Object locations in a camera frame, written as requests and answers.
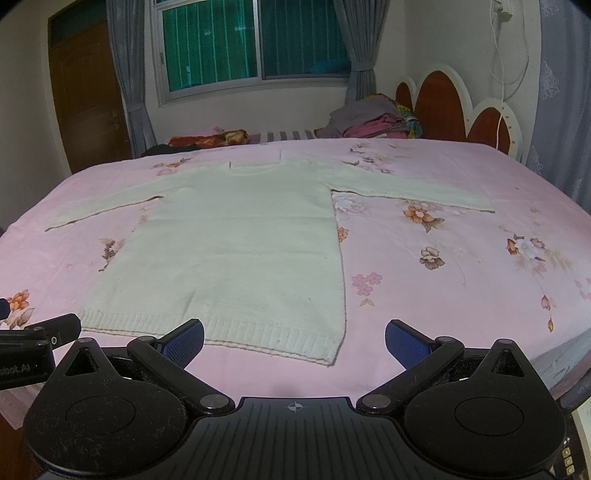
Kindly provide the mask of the black garment on bed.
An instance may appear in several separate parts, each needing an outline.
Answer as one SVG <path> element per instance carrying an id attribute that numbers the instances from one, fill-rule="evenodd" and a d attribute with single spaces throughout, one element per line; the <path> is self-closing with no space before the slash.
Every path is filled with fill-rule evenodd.
<path id="1" fill-rule="evenodd" d="M 145 150 L 140 157 L 158 156 L 158 155 L 171 155 L 175 153 L 182 153 L 186 150 L 185 147 L 174 147 L 167 144 L 154 145 Z"/>

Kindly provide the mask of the grey curtain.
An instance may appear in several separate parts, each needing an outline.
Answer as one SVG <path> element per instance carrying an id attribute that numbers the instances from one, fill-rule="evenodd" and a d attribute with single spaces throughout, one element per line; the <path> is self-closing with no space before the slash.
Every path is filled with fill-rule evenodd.
<path id="1" fill-rule="evenodd" d="M 388 15 L 387 0 L 335 0 L 346 53 L 351 62 L 346 104 L 376 93 L 375 65 Z"/>
<path id="2" fill-rule="evenodd" d="M 145 106 L 145 1 L 106 0 L 109 44 L 134 158 L 156 145 Z"/>

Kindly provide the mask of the red orange floral cloth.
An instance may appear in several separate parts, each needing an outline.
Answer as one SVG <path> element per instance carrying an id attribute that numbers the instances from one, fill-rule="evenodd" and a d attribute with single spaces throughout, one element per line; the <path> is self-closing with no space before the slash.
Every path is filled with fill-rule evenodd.
<path id="1" fill-rule="evenodd" d="M 249 143 L 249 134 L 243 129 L 216 132 L 211 135 L 172 137 L 167 145 L 170 147 L 198 147 L 212 149 L 245 145 Z"/>

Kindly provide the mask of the right grey curtain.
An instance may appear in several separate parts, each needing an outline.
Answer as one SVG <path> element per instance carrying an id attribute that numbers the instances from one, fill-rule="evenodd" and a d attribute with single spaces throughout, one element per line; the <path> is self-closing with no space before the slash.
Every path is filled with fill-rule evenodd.
<path id="1" fill-rule="evenodd" d="M 335 0 L 346 53 L 351 62 L 346 104 L 376 93 L 375 65 L 388 15 L 387 0 Z"/>

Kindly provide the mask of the window with green glass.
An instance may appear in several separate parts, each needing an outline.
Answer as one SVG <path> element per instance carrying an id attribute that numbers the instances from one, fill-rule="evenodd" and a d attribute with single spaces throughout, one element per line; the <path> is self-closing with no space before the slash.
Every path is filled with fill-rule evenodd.
<path id="1" fill-rule="evenodd" d="M 331 1 L 153 1 L 150 16 L 163 103 L 351 70 Z"/>

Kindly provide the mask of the grey white striped mattress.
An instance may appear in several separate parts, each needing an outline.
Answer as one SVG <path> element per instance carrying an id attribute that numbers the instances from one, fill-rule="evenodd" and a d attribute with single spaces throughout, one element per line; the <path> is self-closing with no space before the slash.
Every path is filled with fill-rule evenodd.
<path id="1" fill-rule="evenodd" d="M 315 133 L 311 130 L 267 131 L 249 135 L 249 144 L 312 139 L 315 139 Z"/>

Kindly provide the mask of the brown wooden door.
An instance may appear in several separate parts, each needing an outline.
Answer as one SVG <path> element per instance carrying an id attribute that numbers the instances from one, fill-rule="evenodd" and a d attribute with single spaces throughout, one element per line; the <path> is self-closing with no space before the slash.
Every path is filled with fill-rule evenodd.
<path id="1" fill-rule="evenodd" d="M 70 171 L 129 159 L 131 145 L 113 65 L 104 1 L 75 1 L 48 20 L 48 57 Z"/>

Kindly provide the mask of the red white heart headboard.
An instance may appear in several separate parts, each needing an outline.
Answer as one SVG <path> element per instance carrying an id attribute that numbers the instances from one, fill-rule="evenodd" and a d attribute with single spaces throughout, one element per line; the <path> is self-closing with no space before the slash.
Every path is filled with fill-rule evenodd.
<path id="1" fill-rule="evenodd" d="M 522 129 L 511 107 L 497 98 L 474 104 L 464 80 L 448 65 L 432 66 L 418 82 L 401 78 L 394 100 L 414 113 L 426 139 L 484 144 L 523 161 Z"/>

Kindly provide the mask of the left grey curtain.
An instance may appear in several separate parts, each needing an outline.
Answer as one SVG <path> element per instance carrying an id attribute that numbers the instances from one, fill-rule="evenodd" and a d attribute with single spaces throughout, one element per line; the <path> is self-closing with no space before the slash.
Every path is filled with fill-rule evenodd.
<path id="1" fill-rule="evenodd" d="M 134 158 L 156 145 L 145 106 L 145 1 L 106 0 L 109 44 Z"/>

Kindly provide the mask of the white wall socket plug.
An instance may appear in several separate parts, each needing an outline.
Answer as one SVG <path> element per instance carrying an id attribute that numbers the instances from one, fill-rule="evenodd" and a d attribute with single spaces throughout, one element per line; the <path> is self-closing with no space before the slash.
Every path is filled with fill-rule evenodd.
<path id="1" fill-rule="evenodd" d="M 512 0 L 492 0 L 492 9 L 500 23 L 509 22 L 514 16 Z"/>

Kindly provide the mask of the stack of folded clothes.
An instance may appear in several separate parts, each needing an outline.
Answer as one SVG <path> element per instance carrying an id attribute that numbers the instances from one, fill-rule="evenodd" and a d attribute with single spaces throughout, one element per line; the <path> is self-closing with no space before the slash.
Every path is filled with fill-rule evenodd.
<path id="1" fill-rule="evenodd" d="M 315 129 L 315 137 L 320 139 L 419 139 L 422 135 L 422 126 L 412 110 L 383 94 L 332 111 L 329 123 Z"/>

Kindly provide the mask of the pink floral bed sheet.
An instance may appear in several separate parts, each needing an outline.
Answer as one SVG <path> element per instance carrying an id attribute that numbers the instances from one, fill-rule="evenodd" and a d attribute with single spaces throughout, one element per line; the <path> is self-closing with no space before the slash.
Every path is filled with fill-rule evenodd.
<path id="1" fill-rule="evenodd" d="M 79 204 L 183 170 L 231 162 L 352 165 L 470 192 L 487 211 L 332 193 L 345 281 L 346 334 L 334 363 L 218 345 L 205 335 L 191 374 L 233 398 L 359 397 L 401 371 L 385 330 L 400 319 L 469 347 L 514 340 L 554 396 L 590 367 L 590 217 L 558 189 L 491 147 L 428 140 L 308 140 L 222 147 L 90 168 L 62 182 L 1 239 L 1 294 L 20 330 L 83 302 L 151 202 L 57 229 Z"/>

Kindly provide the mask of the cream knit sweater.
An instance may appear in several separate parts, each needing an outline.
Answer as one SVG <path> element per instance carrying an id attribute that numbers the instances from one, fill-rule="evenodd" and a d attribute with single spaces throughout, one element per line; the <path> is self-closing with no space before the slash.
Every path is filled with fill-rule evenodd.
<path id="1" fill-rule="evenodd" d="M 197 318 L 214 344 L 330 365 L 346 334 L 337 191 L 490 209 L 470 192 L 352 165 L 226 162 L 79 204 L 50 227 L 152 203 L 83 302 L 87 330 L 159 335 Z"/>

